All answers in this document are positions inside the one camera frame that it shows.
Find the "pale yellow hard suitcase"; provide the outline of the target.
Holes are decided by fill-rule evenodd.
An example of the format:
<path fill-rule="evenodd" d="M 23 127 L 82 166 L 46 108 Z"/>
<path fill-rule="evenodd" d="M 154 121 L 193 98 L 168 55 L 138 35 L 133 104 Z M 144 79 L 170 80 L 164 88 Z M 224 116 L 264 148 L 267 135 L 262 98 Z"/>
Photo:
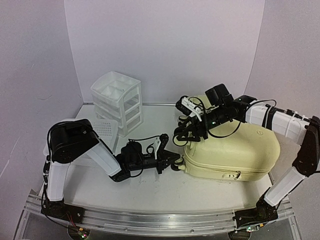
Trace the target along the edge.
<path fill-rule="evenodd" d="M 257 181 L 267 175 L 280 156 L 276 135 L 259 125 L 245 122 L 245 114 L 258 106 L 255 98 L 230 94 L 208 100 L 204 95 L 189 97 L 212 116 L 208 139 L 174 141 L 183 148 L 175 165 L 179 171 L 199 178 L 228 181 Z"/>

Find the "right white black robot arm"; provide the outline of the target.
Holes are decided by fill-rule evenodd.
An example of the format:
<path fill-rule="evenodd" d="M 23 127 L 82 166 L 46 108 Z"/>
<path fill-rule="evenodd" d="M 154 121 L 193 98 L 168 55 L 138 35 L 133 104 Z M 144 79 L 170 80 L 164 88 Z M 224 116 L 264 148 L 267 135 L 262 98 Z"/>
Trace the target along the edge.
<path fill-rule="evenodd" d="M 194 177 L 254 182 L 262 179 L 293 147 L 293 161 L 252 208 L 237 210 L 237 230 L 251 232 L 278 218 L 278 208 L 303 180 L 317 174 L 320 120 L 277 107 L 274 99 L 234 98 L 224 84 L 203 96 L 182 96 L 173 142 L 183 147 L 176 168 Z"/>

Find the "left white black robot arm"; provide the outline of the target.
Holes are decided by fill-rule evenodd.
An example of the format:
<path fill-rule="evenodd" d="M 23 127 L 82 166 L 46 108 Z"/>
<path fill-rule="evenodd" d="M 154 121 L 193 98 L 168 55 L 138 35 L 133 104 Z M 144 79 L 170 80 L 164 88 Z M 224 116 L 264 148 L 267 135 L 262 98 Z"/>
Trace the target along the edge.
<path fill-rule="evenodd" d="M 96 162 L 116 183 L 133 178 L 133 171 L 142 174 L 144 170 L 156 169 L 161 174 L 182 158 L 179 153 L 166 150 L 169 141 L 166 133 L 153 139 L 146 153 L 139 139 L 130 139 L 119 154 L 114 154 L 88 119 L 66 119 L 54 124 L 46 136 L 41 213 L 47 218 L 82 221 L 84 208 L 66 204 L 64 188 L 71 163 L 83 155 Z"/>

